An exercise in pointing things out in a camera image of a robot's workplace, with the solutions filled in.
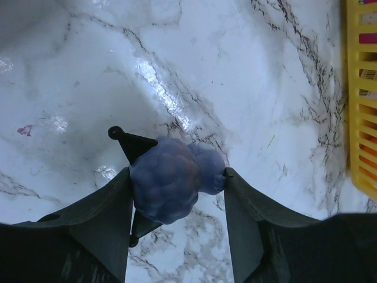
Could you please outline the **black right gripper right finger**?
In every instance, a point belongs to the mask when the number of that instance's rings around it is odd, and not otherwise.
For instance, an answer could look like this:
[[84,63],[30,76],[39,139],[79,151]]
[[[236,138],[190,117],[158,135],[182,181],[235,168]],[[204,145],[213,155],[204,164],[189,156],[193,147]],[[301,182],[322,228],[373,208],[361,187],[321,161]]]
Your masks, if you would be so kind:
[[236,282],[375,282],[376,215],[323,221],[295,212],[225,170],[224,201]]

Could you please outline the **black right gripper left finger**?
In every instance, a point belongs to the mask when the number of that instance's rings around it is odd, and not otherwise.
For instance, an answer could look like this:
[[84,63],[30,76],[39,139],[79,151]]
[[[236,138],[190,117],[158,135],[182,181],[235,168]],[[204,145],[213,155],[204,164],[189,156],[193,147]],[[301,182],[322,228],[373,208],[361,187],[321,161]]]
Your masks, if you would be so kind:
[[130,171],[36,222],[1,224],[1,282],[124,282]]

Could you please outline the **purple sheep toy figure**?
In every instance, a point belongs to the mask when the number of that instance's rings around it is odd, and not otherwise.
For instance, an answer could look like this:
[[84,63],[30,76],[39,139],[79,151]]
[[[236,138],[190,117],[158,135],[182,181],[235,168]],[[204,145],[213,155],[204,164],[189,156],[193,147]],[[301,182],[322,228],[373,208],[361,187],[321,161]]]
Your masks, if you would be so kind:
[[119,142],[130,163],[135,207],[131,248],[161,225],[188,216],[199,193],[217,195],[224,190],[226,164],[214,149],[164,136],[149,139],[119,126],[109,128],[108,136]]

